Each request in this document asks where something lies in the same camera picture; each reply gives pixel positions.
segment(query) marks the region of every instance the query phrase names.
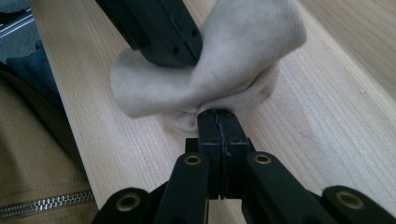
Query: black plastic part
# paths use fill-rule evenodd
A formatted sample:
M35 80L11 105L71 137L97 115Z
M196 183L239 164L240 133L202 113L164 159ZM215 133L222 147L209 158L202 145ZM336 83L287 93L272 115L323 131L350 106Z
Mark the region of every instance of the black plastic part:
M113 194L95 216L94 224L144 224L149 210L149 194L142 189L123 189Z
M177 159L154 223L204 224L207 222L209 161L201 153Z
M320 203L339 223L396 223L396 219L373 200L347 187L326 188Z
M132 49L162 66L196 65L202 37L182 0L96 0Z
M226 110L198 115L199 152L210 160L210 199L241 199L245 183L243 161L250 142L237 119Z
M219 198L222 189L222 157L221 137L212 111L206 111L198 115L198 150L209 158L209 198Z
M245 171L270 223L336 223L273 155L250 153Z
M186 153L177 159L168 183L150 195L141 189L115 193L93 223L203 224L209 198L220 195L242 199L247 224L396 224L391 214L354 189L327 188L321 198L306 190L276 157L255 152L232 113L203 112L198 127L199 139L186 139ZM139 206L119 211L117 202L131 193L140 197Z
M241 208L247 224L271 223L250 187L245 189Z

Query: zipper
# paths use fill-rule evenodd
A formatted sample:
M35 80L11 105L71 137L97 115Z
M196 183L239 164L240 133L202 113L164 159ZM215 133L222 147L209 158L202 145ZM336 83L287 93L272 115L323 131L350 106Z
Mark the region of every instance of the zipper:
M66 207L81 203L94 202L91 190L61 195L57 197L36 200L29 203L20 203L17 205L0 208L0 219L18 217L26 214L43 212L60 207Z

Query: wood grain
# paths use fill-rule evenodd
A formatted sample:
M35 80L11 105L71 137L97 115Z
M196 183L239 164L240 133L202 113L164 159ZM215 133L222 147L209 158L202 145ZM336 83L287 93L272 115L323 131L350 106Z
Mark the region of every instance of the wood grain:
M334 39L396 99L396 2L300 0Z
M214 0L185 2L200 23ZM92 0L31 5L98 206L119 189L160 186L185 136L161 117L129 119L116 107L109 71L125 41ZM396 216L396 102L316 18L301 11L308 41L282 60L273 96L243 123L247 136L257 149L279 157L307 189L349 186ZM239 206L211 203L209 223L244 223Z

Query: beige cloth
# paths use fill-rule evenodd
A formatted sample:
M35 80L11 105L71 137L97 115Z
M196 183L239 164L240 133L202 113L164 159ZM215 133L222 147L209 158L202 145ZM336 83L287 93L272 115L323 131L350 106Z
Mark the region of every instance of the beige cloth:
M8 83L19 88L19 94ZM26 84L0 70L0 208L91 189L79 161L72 159L78 152L67 139L70 135L67 120L59 111ZM96 204L91 202L0 218L0 222L91 223L96 213Z
M132 118L164 113L168 123L196 132L196 116L223 108L244 120L273 90L276 62L305 42L294 0L219 0L201 27L204 46L194 68L164 68L125 50L111 88Z

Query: crumpled fabric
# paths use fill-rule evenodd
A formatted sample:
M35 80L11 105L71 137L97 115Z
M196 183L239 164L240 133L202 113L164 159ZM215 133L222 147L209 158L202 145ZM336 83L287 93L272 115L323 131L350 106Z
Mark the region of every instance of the crumpled fabric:
M7 58L7 66L17 77L39 92L65 115L64 105L41 40L35 43L35 52L32 54L19 58Z
M160 67L126 49L111 71L111 90L132 118L162 114L174 129L196 133L196 116L227 109L243 121L273 91L277 62L306 40L294 0L218 0L200 28L193 68Z

